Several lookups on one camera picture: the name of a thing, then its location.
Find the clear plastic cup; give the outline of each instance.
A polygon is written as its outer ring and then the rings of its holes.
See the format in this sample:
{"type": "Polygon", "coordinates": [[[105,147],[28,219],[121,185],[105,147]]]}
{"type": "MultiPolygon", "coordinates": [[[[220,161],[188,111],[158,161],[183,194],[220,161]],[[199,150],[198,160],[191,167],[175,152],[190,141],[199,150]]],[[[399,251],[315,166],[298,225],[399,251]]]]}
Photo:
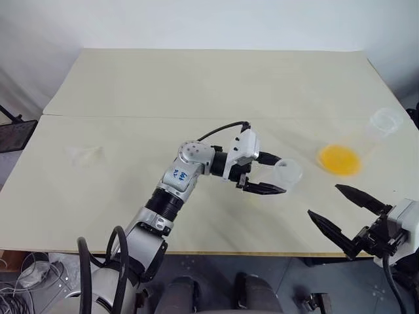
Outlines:
{"type": "Polygon", "coordinates": [[[274,166],[274,184],[290,191],[301,179],[302,167],[292,159],[281,159],[274,166]]]}
{"type": "Polygon", "coordinates": [[[362,168],[362,158],[402,124],[400,111],[382,108],[370,117],[360,132],[323,147],[318,160],[323,168],[335,175],[355,175],[362,168]]]}

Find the black stand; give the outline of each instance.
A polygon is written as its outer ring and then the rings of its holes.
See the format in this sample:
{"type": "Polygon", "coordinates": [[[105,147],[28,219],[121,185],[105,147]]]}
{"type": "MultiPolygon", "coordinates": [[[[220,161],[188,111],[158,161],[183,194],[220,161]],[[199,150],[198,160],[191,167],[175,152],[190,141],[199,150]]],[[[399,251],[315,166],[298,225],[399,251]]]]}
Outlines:
{"type": "Polygon", "coordinates": [[[11,121],[10,124],[0,125],[0,153],[24,149],[38,121],[23,121],[21,114],[13,116],[2,106],[0,111],[11,121]]]}
{"type": "Polygon", "coordinates": [[[416,105],[416,109],[406,109],[409,116],[412,118],[414,125],[419,129],[419,103],[416,105]]]}

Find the transparent cup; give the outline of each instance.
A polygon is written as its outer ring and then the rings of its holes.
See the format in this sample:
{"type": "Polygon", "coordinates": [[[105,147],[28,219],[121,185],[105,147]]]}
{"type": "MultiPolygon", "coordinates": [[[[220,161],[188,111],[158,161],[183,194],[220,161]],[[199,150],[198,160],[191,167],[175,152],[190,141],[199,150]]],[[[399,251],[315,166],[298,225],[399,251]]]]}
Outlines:
{"type": "Polygon", "coordinates": [[[355,175],[361,171],[362,158],[402,124],[403,115],[398,110],[381,108],[361,131],[323,147],[318,160],[324,169],[335,175],[355,175]]]}
{"type": "Polygon", "coordinates": [[[301,179],[302,167],[293,159],[279,160],[274,166],[254,164],[251,181],[273,184],[289,192],[301,179]]]}

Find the black cable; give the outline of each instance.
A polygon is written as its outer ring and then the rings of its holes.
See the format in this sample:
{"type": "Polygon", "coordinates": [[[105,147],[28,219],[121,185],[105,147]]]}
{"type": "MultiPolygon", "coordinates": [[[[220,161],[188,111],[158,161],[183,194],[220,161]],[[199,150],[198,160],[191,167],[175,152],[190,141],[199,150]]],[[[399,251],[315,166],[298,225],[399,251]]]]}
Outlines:
{"type": "Polygon", "coordinates": [[[414,312],[419,313],[419,300],[418,300],[418,293],[415,288],[409,290],[410,295],[413,298],[413,304],[414,304],[414,312]]]}
{"type": "Polygon", "coordinates": [[[92,273],[90,272],[90,253],[85,238],[77,239],[80,258],[80,314],[92,312],[92,273]]]}
{"type": "Polygon", "coordinates": [[[395,298],[397,299],[397,302],[399,303],[400,313],[406,314],[406,307],[401,299],[400,292],[394,283],[392,272],[390,271],[390,265],[388,262],[389,257],[390,257],[389,254],[384,254],[382,257],[382,267],[384,269],[384,274],[386,275],[387,282],[391,290],[393,291],[393,294],[395,298]]]}
{"type": "Polygon", "coordinates": [[[99,268],[106,266],[106,263],[101,263],[92,253],[89,253],[90,261],[99,268]]]}
{"type": "Polygon", "coordinates": [[[31,311],[26,300],[21,296],[2,295],[2,298],[0,298],[0,313],[31,314],[31,311]]]}
{"type": "Polygon", "coordinates": [[[110,256],[111,248],[113,246],[113,242],[115,240],[115,237],[118,236],[119,240],[119,247],[120,247],[120,269],[119,269],[119,279],[118,279],[118,285],[117,290],[115,291],[115,297],[113,299],[113,306],[111,314],[119,314],[122,309],[122,303],[124,301],[125,296],[125,287],[126,287],[126,281],[128,279],[128,271],[130,269],[130,256],[128,254],[128,243],[126,241],[126,236],[124,229],[122,229],[121,226],[116,226],[111,234],[111,237],[109,238],[106,255],[110,256]]]}
{"type": "Polygon", "coordinates": [[[213,131],[205,134],[204,136],[201,136],[198,139],[198,141],[201,142],[203,139],[206,139],[210,135],[213,135],[214,133],[217,133],[217,132],[220,132],[222,130],[231,128],[233,126],[248,126],[248,125],[249,125],[249,122],[246,122],[246,121],[237,121],[237,122],[233,122],[233,123],[230,123],[230,124],[226,124],[225,126],[221,126],[221,127],[217,128],[217,129],[215,129],[215,130],[213,130],[213,131]]]}

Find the orange liquid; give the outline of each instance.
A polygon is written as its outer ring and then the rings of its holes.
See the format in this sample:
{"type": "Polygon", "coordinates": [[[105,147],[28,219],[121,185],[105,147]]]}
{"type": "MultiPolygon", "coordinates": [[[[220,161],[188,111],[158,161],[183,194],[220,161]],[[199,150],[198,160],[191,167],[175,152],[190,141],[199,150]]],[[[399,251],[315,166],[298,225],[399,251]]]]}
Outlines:
{"type": "Polygon", "coordinates": [[[361,158],[352,149],[329,145],[319,153],[322,166],[335,175],[355,175],[361,170],[361,158]]]}

